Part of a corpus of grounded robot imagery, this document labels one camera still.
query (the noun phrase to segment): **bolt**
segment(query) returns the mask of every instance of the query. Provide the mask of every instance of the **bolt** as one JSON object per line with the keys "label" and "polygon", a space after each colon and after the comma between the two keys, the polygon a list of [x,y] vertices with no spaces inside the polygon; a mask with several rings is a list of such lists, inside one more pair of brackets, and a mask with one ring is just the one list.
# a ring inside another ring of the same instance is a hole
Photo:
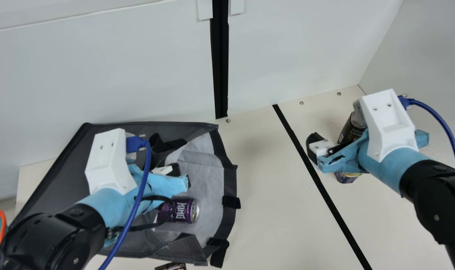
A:
{"label": "bolt", "polygon": [[108,231],[108,239],[112,239],[113,236],[114,236],[114,234],[112,232],[112,229],[109,229],[109,231]]}
{"label": "bolt", "polygon": [[69,214],[73,217],[80,217],[84,214],[84,211],[79,208],[72,209]]}

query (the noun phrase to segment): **black seam line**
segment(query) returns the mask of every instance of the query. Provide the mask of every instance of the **black seam line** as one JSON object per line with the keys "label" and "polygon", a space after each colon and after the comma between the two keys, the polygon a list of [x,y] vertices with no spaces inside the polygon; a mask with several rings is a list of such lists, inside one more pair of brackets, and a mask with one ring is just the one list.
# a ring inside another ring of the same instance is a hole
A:
{"label": "black seam line", "polygon": [[216,119],[228,115],[229,0],[213,0],[211,58],[213,65],[214,111]]}
{"label": "black seam line", "polygon": [[302,148],[301,143],[299,143],[299,140],[296,137],[296,134],[292,130],[291,126],[289,126],[289,123],[287,122],[286,118],[284,117],[283,112],[281,111],[281,109],[279,108],[279,106],[277,104],[274,104],[272,107],[274,108],[274,111],[276,112],[277,117],[279,117],[279,120],[283,124],[284,129],[288,133],[289,137],[291,138],[292,143],[294,144],[299,155],[301,156],[301,159],[303,160],[304,165],[306,165],[306,169],[308,169],[308,172],[311,175],[311,178],[313,178],[313,181],[316,184],[322,198],[326,202],[327,207],[329,207],[331,214],[334,216],[334,219],[336,219],[337,225],[339,225],[339,228],[341,228],[341,231],[344,233],[344,236],[346,237],[347,241],[351,245],[352,250],[358,257],[358,260],[361,263],[362,267],[365,270],[373,270],[371,268],[371,266],[369,265],[368,260],[364,256],[363,252],[361,251],[361,248],[358,246],[358,243],[356,243],[354,236],[352,236],[351,231],[349,231],[349,228],[347,227],[346,223],[344,222],[343,218],[341,217],[341,214],[337,210],[336,205],[334,205],[334,202],[332,202],[331,197],[329,197],[329,194],[327,193],[326,188],[320,181],[320,178],[316,172],[316,169],[309,161],[308,155],[304,152],[304,149]]}

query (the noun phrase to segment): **white bracket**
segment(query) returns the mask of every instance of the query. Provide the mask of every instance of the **white bracket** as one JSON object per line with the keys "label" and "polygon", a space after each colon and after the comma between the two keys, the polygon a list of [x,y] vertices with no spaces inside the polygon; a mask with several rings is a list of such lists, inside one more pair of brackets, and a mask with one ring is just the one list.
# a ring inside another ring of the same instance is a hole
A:
{"label": "white bracket", "polygon": [[200,21],[213,18],[213,0],[197,0],[198,19]]}
{"label": "white bracket", "polygon": [[364,96],[359,104],[369,129],[369,157],[381,162],[399,148],[419,151],[416,127],[393,89]]}
{"label": "white bracket", "polygon": [[112,188],[124,195],[137,188],[126,162],[126,133],[123,129],[94,135],[84,173],[90,194],[101,188]]}
{"label": "white bracket", "polygon": [[308,145],[309,149],[316,154],[316,157],[326,156],[327,150],[334,147],[334,144],[328,140],[322,140],[319,142],[311,143]]}
{"label": "white bracket", "polygon": [[244,5],[244,0],[231,0],[229,14],[238,15],[244,13]]}

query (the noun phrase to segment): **white tabletop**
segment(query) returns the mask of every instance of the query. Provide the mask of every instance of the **white tabletop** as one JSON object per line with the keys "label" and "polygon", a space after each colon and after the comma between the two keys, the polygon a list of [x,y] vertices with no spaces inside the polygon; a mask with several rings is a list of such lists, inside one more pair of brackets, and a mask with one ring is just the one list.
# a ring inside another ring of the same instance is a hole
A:
{"label": "white tabletop", "polygon": [[[239,165],[242,209],[236,213],[223,269],[362,269],[272,107],[229,118],[230,123],[213,123],[219,124],[228,157]],[[52,162],[20,169],[18,211]],[[95,256],[86,269],[97,269],[104,258]],[[115,258],[109,269],[144,270],[165,263]]]}
{"label": "white tabletop", "polygon": [[[306,138],[314,132],[335,143],[353,101],[363,95],[355,86],[281,103],[279,107],[306,150]],[[427,146],[421,152],[431,149]],[[364,174],[354,183],[342,184],[333,173],[318,174],[373,269],[452,269],[444,246],[437,244],[419,223],[413,204],[381,181]]]}

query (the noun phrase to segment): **white wall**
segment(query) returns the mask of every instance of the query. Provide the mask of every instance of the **white wall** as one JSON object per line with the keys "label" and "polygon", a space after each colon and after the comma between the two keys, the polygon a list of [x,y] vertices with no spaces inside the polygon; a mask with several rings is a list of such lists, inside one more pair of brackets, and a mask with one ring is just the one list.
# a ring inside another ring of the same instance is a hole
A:
{"label": "white wall", "polygon": [[[408,93],[437,110],[455,135],[455,0],[406,0],[359,85],[368,94]],[[441,126],[421,108],[409,115],[431,133],[424,152],[455,167]]]}
{"label": "white wall", "polygon": [[161,0],[0,0],[0,29],[157,1]]}
{"label": "white wall", "polygon": [[214,118],[209,21],[162,1],[0,31],[0,199],[84,122]]}
{"label": "white wall", "polygon": [[229,114],[358,84],[402,1],[246,0],[229,17]]}

